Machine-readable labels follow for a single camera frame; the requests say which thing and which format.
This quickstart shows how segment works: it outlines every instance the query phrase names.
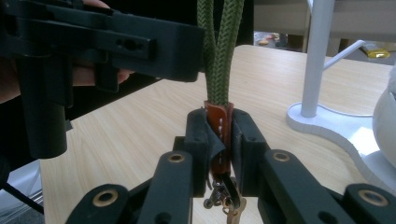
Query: white stand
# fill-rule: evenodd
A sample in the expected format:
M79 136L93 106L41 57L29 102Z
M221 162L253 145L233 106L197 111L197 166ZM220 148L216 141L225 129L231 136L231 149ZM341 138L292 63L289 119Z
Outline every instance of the white stand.
M370 184L396 195L396 169L380 151L373 134L372 116L354 116L318 104L323 70L361 46L362 41L335 56L323 67L332 25L334 0L315 0L308 42L303 101L288 109L287 123L299 132L333 141L349 153Z

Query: white pole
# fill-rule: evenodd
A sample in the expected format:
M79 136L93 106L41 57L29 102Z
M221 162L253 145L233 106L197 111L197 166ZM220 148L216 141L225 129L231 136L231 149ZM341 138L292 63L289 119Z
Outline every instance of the white pole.
M334 0L314 0L301 108L301 115L306 118L313 118L317 114L333 9Z

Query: white round object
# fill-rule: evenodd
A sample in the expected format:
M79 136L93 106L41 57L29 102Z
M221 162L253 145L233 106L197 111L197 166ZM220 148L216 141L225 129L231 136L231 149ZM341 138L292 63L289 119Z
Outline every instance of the white round object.
M381 152L396 167L396 100L388 88L376 103L373 132Z

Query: yellow object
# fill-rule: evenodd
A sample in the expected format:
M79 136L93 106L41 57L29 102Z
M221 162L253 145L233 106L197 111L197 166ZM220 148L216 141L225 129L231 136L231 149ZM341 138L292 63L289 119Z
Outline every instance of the yellow object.
M363 50L363 52L366 53L367 57L369 57L369 58L388 58L389 57L389 52L387 52L385 49L379 48L374 43L368 43L368 44L361 46L361 50Z

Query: light wood tabletop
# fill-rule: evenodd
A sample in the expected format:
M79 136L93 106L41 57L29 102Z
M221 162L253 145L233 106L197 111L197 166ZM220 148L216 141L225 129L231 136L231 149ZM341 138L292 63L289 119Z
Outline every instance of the light wood tabletop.
M271 148L290 151L325 187L343 193L365 182L348 154L286 123L288 107L301 102L306 54L240 46L231 70L230 102L250 114ZM372 114L391 66L342 60L323 75L319 102L353 114ZM206 100L205 76L196 82L161 80L72 121L68 149L41 161L45 220L65 223L91 189L111 183L132 189L153 176L160 156L184 136L189 112ZM194 199L193 223L225 223L216 207ZM262 223L257 199L247 199L240 223Z

